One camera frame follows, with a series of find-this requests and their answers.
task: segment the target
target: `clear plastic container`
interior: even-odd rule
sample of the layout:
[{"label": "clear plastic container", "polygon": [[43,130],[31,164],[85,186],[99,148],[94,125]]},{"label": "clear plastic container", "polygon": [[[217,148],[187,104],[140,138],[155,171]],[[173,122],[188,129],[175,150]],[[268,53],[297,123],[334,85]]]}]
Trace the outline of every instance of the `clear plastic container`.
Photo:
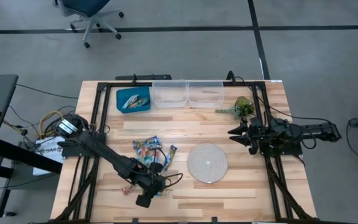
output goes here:
[{"label": "clear plastic container", "polygon": [[152,85],[152,101],[159,108],[185,107],[188,99],[186,80],[156,80]]},{"label": "clear plastic container", "polygon": [[195,108],[218,108],[224,101],[223,82],[189,81],[189,104]]}]

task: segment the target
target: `desk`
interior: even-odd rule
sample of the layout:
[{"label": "desk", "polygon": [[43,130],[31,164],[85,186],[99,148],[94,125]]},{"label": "desk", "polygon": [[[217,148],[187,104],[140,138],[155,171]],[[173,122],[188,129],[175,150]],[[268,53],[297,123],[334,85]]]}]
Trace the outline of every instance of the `desk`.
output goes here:
[{"label": "desk", "polygon": [[[98,82],[83,82],[76,113],[90,120]],[[268,99],[274,108],[289,113],[283,83],[266,82]],[[106,124],[111,128],[106,144],[116,152],[134,157],[133,139],[144,139],[157,135],[163,150],[168,152],[171,144],[178,151],[170,172],[182,172],[183,179],[166,195],[155,197],[150,208],[135,204],[139,190],[123,196],[120,188],[127,182],[116,175],[112,165],[101,159],[99,163],[96,195],[91,222],[210,222],[217,217],[219,222],[274,221],[265,162],[261,155],[251,156],[247,148],[229,139],[228,130],[238,127],[239,121],[229,114],[216,114],[214,108],[171,108],[152,106],[150,111],[122,114],[116,108],[116,92],[113,88],[109,99]],[[225,100],[221,108],[230,108],[238,96],[252,99],[252,92],[244,86],[225,87]],[[103,93],[100,105],[103,104]],[[272,113],[277,118],[284,115]],[[215,184],[196,181],[188,172],[188,153],[202,143],[217,144],[227,155],[229,168],[222,180]],[[316,215],[303,164],[293,156],[283,156],[283,167],[289,191],[311,216]],[[73,181],[77,157],[64,161],[51,218],[58,216],[67,206]],[[78,175],[74,192],[78,186]],[[285,216],[285,207],[280,191],[280,209]],[[80,218],[85,215],[84,194]]]}]

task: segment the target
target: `white paper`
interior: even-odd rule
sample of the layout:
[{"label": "white paper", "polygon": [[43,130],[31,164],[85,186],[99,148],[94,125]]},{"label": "white paper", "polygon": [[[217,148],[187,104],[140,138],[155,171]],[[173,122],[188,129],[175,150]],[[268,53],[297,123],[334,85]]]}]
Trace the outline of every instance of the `white paper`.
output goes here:
[{"label": "white paper", "polygon": [[[63,163],[62,151],[63,148],[58,146],[58,142],[65,141],[62,137],[49,137],[43,140],[36,140],[36,144],[41,144],[38,150],[35,151],[38,155],[42,153],[43,156],[49,159],[53,159],[59,163]],[[35,168],[32,171],[32,175],[44,175],[49,174],[49,171]]]}]

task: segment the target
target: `plastic storage bin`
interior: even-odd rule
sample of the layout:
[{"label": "plastic storage bin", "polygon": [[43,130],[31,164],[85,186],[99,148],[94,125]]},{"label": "plastic storage bin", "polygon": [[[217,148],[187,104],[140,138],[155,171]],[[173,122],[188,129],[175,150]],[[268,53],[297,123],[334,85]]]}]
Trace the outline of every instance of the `plastic storage bin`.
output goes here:
[{"label": "plastic storage bin", "polygon": [[189,104],[195,108],[218,108],[224,101],[223,82],[189,81]]},{"label": "plastic storage bin", "polygon": [[185,107],[187,99],[186,80],[156,80],[153,82],[152,101],[157,107]]},{"label": "plastic storage bin", "polygon": [[[148,98],[149,102],[147,102],[143,106],[135,107],[135,108],[126,108],[123,109],[122,106],[126,103],[126,101],[133,95],[139,95],[139,99]],[[124,90],[117,91],[117,109],[122,113],[131,113],[138,111],[145,111],[150,109],[150,90],[147,86],[137,87],[137,88],[129,88]]]}]

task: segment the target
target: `chair base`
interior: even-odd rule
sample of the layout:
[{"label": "chair base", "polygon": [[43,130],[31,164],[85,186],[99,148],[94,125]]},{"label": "chair base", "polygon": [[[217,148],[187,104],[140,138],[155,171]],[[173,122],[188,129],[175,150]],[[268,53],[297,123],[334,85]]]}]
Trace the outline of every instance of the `chair base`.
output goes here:
[{"label": "chair base", "polygon": [[70,28],[72,29],[73,32],[77,32],[74,24],[79,23],[79,22],[89,21],[89,24],[88,24],[88,26],[86,27],[86,30],[85,30],[85,34],[84,34],[84,36],[82,38],[82,41],[83,41],[84,46],[86,48],[90,47],[90,44],[87,43],[86,40],[87,40],[87,38],[88,38],[88,36],[89,36],[89,34],[90,34],[91,30],[92,30],[92,27],[94,25],[96,25],[96,27],[103,27],[103,28],[109,29],[111,32],[113,32],[116,35],[117,39],[121,39],[121,34],[119,34],[118,31],[114,27],[110,26],[110,24],[108,24],[104,20],[105,17],[111,16],[111,15],[113,15],[115,13],[118,13],[119,17],[121,17],[121,18],[124,17],[124,13],[121,12],[121,10],[119,10],[119,9],[115,9],[115,10],[112,10],[112,11],[109,11],[109,12],[99,12],[99,13],[95,14],[92,17],[80,16],[79,19],[76,19],[76,20],[70,22]]}]

